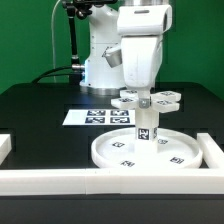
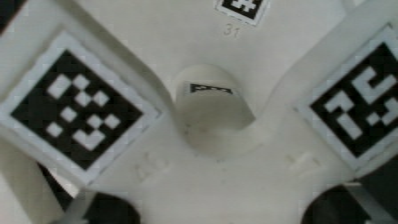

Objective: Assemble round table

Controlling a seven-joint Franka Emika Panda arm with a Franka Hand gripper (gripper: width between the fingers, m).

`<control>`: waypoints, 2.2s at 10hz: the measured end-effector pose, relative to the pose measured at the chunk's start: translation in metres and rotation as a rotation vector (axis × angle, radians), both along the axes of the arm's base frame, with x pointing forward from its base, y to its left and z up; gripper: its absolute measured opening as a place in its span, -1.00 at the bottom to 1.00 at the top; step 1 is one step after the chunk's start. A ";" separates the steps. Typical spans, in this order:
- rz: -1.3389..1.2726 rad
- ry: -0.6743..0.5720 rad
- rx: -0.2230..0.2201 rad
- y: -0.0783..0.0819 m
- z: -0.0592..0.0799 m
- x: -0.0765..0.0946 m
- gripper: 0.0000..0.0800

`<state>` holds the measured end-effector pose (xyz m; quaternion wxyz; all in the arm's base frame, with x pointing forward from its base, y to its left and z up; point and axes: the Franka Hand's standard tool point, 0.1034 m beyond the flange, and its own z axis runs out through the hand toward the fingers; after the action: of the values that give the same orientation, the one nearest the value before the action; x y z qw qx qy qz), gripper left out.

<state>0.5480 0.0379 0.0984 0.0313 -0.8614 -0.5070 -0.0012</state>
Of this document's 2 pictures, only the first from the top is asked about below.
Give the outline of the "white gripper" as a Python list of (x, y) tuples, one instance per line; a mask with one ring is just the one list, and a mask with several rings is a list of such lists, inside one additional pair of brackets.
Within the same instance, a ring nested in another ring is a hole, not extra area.
[[(162, 63), (162, 36), (123, 37), (121, 52), (128, 89), (150, 90)], [(138, 92), (139, 107), (150, 107), (150, 92)]]

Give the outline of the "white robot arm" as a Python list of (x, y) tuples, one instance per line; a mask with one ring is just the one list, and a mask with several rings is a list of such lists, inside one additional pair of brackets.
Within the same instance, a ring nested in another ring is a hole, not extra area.
[(91, 7), (90, 54), (81, 89), (116, 95), (127, 88), (146, 98), (162, 64), (163, 34), (172, 25), (169, 0), (121, 0)]

